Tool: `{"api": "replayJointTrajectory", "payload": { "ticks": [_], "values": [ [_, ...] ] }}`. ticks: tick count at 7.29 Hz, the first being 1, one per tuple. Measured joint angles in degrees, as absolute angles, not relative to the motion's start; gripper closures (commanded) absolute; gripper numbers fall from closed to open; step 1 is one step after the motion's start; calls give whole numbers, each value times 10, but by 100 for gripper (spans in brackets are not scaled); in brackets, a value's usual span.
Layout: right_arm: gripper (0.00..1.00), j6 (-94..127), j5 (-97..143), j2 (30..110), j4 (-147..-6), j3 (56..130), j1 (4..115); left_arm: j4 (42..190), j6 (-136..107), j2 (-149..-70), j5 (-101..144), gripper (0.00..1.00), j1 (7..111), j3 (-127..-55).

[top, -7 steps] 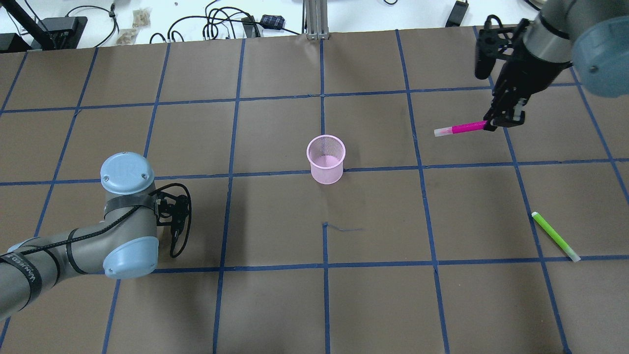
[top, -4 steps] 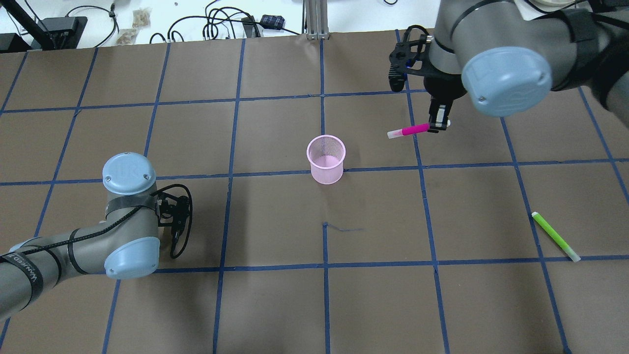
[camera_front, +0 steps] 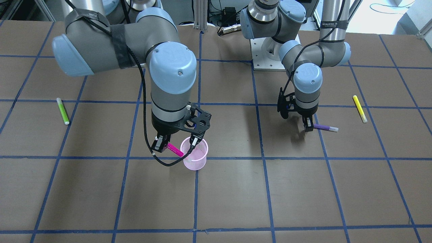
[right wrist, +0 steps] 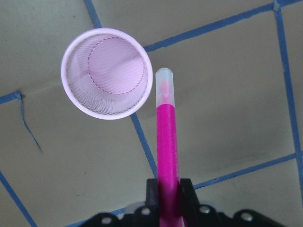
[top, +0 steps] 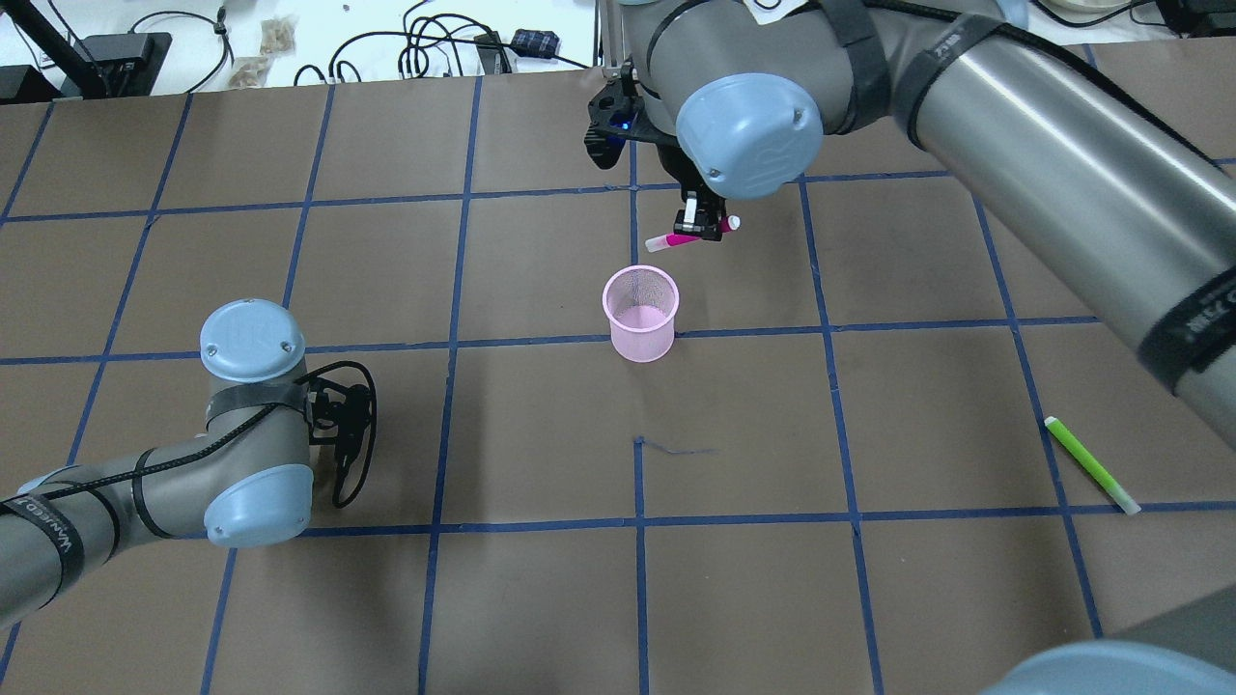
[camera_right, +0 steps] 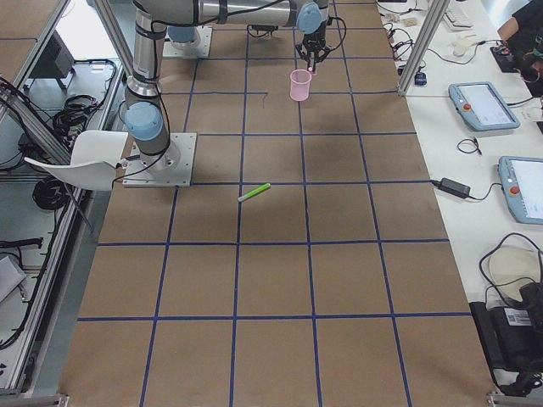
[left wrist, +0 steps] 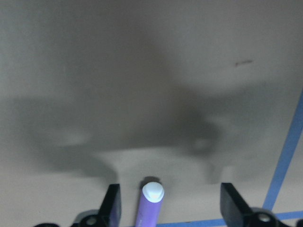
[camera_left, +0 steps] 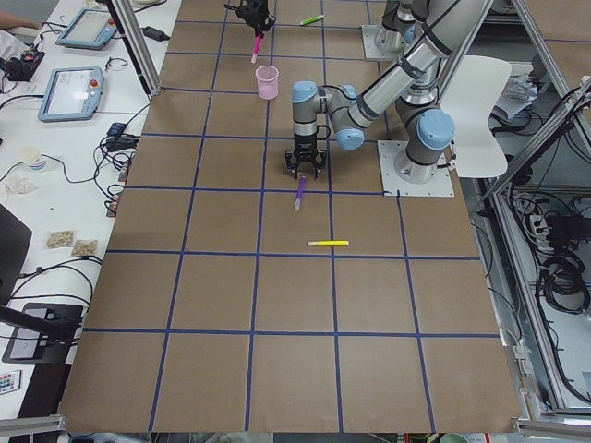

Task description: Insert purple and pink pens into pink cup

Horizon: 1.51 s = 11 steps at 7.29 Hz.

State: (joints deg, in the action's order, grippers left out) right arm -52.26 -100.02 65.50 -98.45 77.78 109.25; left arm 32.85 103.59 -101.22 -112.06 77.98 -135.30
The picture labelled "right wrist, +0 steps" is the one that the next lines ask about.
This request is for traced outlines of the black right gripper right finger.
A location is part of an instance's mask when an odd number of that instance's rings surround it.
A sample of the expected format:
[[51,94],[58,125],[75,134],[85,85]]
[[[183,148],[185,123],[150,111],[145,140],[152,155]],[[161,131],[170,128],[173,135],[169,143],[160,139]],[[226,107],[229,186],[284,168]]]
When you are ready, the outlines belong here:
[[180,179],[180,209],[186,227],[198,226],[198,208],[200,207],[195,189],[189,178]]

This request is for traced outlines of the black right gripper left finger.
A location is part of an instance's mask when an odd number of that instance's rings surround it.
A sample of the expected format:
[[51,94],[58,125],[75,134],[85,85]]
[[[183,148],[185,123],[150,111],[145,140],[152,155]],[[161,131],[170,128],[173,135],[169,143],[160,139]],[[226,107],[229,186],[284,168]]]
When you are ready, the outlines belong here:
[[160,202],[158,193],[158,181],[156,178],[146,182],[146,200],[144,206],[144,218],[148,227],[160,226]]

